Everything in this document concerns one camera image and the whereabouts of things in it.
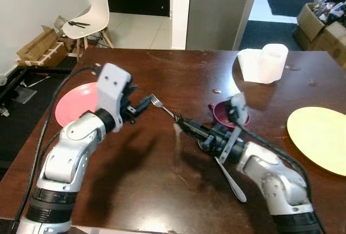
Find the white napkin stack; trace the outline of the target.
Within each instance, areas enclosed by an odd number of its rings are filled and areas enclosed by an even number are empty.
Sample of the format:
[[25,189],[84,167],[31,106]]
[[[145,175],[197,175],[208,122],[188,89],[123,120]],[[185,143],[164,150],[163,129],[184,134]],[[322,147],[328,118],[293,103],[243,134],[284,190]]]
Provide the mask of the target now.
[[260,49],[243,49],[237,54],[237,59],[245,82],[260,82],[259,58],[261,53],[262,51]]

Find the silver metal fork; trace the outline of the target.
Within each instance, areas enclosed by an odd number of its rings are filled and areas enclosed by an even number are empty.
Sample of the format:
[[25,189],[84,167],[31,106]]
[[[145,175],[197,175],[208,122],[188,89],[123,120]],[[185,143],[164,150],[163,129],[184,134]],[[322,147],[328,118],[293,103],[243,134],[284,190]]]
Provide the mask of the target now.
[[228,184],[230,185],[230,188],[235,195],[235,197],[242,203],[247,202],[247,197],[245,196],[244,192],[240,188],[240,186],[235,182],[235,180],[232,178],[232,176],[227,172],[225,167],[223,166],[222,162],[218,159],[218,157],[214,157],[215,162],[217,163],[220,170],[222,170],[223,175],[227,179]]
[[151,103],[154,106],[156,106],[157,108],[160,108],[160,109],[166,111],[166,113],[168,113],[168,115],[170,115],[171,118],[173,118],[173,120],[178,122],[182,119],[182,117],[180,115],[176,115],[172,111],[168,110],[168,108],[166,108],[165,105],[163,105],[163,103],[156,96],[154,96],[154,94],[151,94],[150,97],[151,97]]

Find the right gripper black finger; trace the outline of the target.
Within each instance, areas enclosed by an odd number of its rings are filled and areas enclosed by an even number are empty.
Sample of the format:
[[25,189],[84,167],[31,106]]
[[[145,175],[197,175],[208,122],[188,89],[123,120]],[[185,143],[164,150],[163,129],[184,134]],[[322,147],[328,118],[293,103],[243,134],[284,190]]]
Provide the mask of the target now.
[[183,132],[190,135],[190,137],[200,141],[204,140],[204,127],[199,122],[192,119],[181,119],[180,121],[176,121],[175,124],[178,125]]
[[209,130],[203,124],[194,121],[193,119],[183,118],[183,116],[176,116],[176,125],[181,130],[189,135],[208,135]]

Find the open brown cardboard box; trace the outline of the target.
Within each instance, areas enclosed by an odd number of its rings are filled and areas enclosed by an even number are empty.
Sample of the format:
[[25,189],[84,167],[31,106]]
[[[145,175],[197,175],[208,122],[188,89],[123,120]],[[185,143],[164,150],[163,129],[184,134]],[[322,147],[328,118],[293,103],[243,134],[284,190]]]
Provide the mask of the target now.
[[329,26],[323,24],[321,20],[313,14],[310,9],[312,6],[313,3],[305,4],[297,16],[297,26],[302,29],[310,41],[314,39],[324,27]]

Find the yellow round plate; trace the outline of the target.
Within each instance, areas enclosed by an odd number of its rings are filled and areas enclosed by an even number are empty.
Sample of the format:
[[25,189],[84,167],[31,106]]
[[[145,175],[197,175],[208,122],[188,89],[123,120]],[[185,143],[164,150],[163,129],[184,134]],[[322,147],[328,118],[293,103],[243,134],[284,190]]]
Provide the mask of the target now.
[[321,106],[304,106],[287,120],[292,142],[312,162],[337,175],[346,173],[346,115]]

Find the pink round plate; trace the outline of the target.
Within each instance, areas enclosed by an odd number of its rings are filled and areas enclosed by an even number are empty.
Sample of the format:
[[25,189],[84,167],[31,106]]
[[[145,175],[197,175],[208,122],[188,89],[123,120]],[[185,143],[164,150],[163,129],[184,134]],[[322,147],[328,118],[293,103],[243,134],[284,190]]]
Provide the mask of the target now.
[[54,116],[61,127],[74,122],[86,111],[96,111],[97,83],[87,83],[68,91],[55,106]]

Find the white plastic chair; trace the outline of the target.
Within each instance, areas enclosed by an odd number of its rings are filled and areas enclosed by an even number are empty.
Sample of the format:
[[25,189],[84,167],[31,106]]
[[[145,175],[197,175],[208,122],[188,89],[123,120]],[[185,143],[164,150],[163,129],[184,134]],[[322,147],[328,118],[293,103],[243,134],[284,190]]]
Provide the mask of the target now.
[[110,48],[114,48],[114,45],[108,36],[108,34],[104,33],[104,29],[107,28],[107,24],[109,23],[109,4],[108,0],[91,0],[91,6],[88,12],[83,14],[82,16],[75,17],[69,21],[82,22],[90,24],[86,28],[79,28],[77,26],[69,25],[68,22],[62,26],[62,31],[64,34],[71,38],[76,39],[76,56],[80,58],[80,43],[83,42],[84,48],[88,47],[87,37],[91,36],[94,33],[101,33],[107,42],[107,46]]

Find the large closed cardboard box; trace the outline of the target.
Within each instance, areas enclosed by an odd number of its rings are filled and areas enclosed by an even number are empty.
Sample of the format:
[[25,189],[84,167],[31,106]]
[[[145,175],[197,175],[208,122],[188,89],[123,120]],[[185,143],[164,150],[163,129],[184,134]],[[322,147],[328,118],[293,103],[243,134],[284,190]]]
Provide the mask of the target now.
[[346,68],[346,28],[341,23],[334,22],[324,27],[311,41],[299,27],[292,36],[303,51],[326,51],[341,68]]

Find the purple plastic cup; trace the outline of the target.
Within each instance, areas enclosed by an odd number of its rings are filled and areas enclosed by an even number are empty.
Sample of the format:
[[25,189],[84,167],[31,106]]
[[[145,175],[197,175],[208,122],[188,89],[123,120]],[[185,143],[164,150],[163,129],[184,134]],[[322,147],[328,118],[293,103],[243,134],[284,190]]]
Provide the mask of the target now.
[[[228,101],[218,102],[215,104],[208,104],[208,108],[216,123],[220,123],[224,125],[225,127],[227,127],[228,129],[233,129],[235,128],[235,124],[233,120],[228,119],[227,103]],[[244,105],[230,104],[229,106],[232,108],[232,110],[234,110],[235,108],[238,108],[240,109],[241,113],[245,114],[244,126],[249,123],[250,115],[247,112],[246,104]]]

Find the dark floor rug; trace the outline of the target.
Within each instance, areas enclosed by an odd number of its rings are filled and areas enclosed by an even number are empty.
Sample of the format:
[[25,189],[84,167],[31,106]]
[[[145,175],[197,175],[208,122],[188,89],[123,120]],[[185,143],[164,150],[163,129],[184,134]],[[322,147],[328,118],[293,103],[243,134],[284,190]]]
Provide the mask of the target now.
[[314,0],[267,0],[274,16],[297,17],[307,3]]

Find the pile of packaged goods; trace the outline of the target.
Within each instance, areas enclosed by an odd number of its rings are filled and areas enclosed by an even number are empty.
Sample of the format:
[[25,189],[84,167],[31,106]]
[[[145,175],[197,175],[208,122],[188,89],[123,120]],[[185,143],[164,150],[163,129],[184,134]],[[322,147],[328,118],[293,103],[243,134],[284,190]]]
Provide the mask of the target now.
[[346,0],[316,0],[310,9],[325,25],[338,22],[346,26]]

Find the black metal floor frame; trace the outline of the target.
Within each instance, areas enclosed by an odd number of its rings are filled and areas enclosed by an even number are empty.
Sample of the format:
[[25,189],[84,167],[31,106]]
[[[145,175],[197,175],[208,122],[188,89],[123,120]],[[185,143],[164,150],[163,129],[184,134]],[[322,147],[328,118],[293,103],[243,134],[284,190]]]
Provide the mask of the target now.
[[18,66],[7,76],[0,77],[0,116],[10,116],[11,103],[25,104],[38,94],[35,86],[43,81],[66,76],[73,64],[59,66]]

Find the flat brown cardboard box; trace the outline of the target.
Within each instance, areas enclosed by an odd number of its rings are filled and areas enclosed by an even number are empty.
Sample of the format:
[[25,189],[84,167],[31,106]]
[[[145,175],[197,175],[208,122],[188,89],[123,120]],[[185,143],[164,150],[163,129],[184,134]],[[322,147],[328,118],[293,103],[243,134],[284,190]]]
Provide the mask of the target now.
[[57,66],[68,55],[57,32],[42,25],[43,32],[17,52],[19,66]]

